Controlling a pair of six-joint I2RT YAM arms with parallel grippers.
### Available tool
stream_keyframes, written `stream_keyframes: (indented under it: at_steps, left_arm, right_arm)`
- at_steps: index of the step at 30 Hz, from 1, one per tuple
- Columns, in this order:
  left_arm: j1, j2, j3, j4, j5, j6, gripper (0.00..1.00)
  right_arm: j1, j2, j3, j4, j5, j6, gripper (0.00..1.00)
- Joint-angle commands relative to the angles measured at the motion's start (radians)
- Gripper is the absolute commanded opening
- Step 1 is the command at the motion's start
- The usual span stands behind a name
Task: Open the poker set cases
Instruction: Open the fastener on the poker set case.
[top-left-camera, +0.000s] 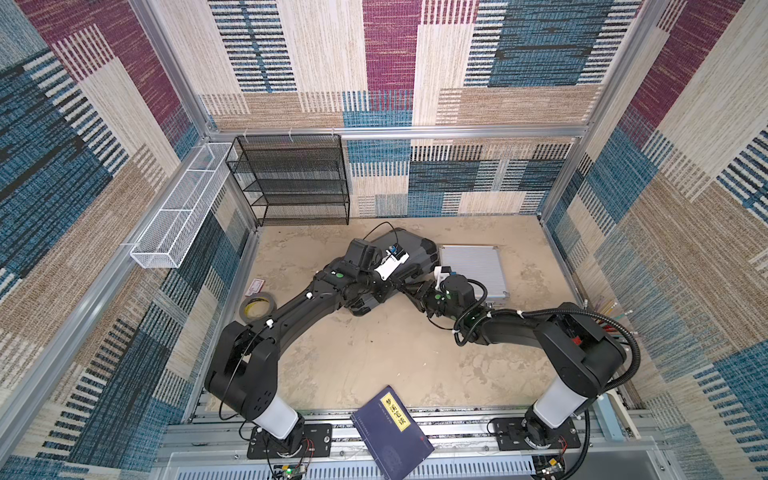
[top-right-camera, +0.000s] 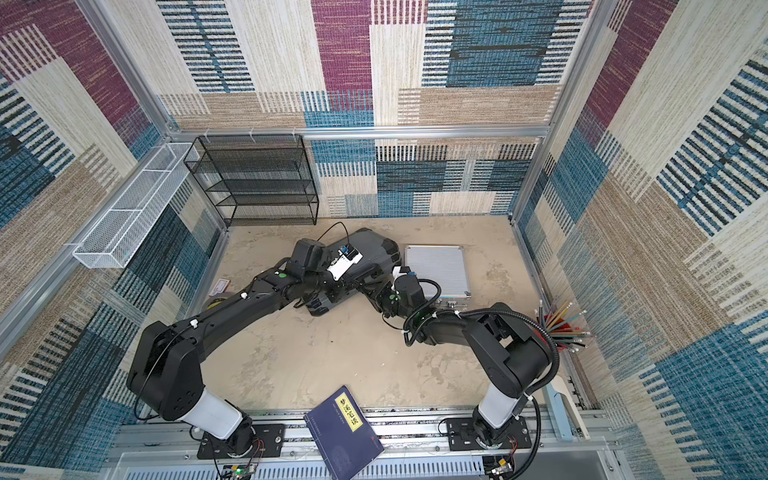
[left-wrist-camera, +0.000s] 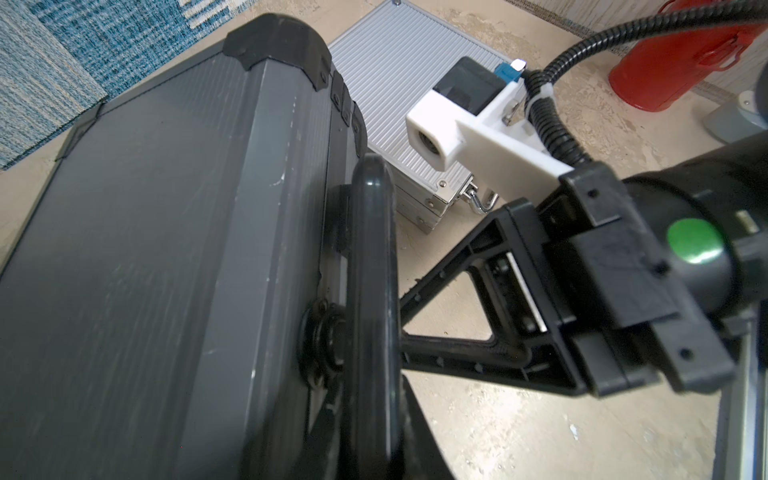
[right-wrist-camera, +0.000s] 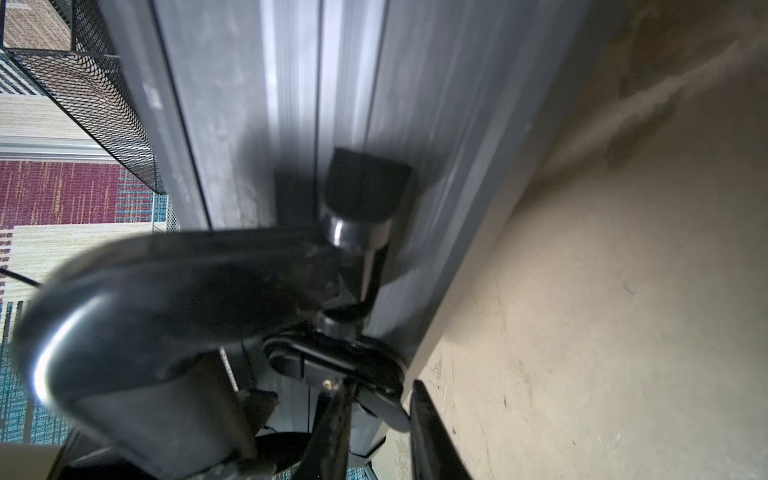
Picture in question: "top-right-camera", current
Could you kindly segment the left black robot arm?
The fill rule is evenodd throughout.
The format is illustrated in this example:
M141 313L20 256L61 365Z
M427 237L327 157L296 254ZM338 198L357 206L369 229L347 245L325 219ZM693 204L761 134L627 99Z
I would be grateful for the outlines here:
M299 240L292 256L257 274L239 293L171 325L154 322L140 337L127 388L165 420L178 420L232 445L248 447L255 434L245 413L211 393L201 364L255 321L327 287L363 259L347 244L337 251Z

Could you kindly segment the large black poker case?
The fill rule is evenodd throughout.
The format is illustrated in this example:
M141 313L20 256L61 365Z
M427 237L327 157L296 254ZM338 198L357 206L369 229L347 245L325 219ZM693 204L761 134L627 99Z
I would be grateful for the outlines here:
M330 276L317 293L307 294L306 308L311 316L320 317L356 295L364 295L371 305L376 305L377 295L384 291L384 285L391 281L393 269L400 266L401 256L398 244L369 228L360 228L350 235L352 257L341 255L346 247L343 238L332 244L331 261L341 257L346 270L335 279Z

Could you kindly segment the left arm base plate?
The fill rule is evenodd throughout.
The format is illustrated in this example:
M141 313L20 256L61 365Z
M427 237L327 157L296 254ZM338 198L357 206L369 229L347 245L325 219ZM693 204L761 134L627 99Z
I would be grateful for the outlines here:
M282 451L284 424L253 424L250 430L240 430L228 440L205 433L197 451L198 460L276 458Z

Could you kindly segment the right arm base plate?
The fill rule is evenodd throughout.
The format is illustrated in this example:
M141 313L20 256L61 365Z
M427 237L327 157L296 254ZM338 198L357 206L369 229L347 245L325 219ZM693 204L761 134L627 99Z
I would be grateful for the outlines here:
M531 430L524 417L512 418L492 444L479 440L471 417L445 418L439 422L438 431L448 439L451 451L530 449L533 445Z

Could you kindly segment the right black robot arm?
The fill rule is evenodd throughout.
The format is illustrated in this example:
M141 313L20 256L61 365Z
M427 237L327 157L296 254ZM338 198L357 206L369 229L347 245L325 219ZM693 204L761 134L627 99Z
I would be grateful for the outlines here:
M533 394L555 378L558 347L539 322L503 303L467 311L439 308L437 298L423 292L429 283L436 284L409 273L360 291L383 317L403 319L406 346L455 344L472 350L490 381L473 412L473 428L484 447L499 445Z

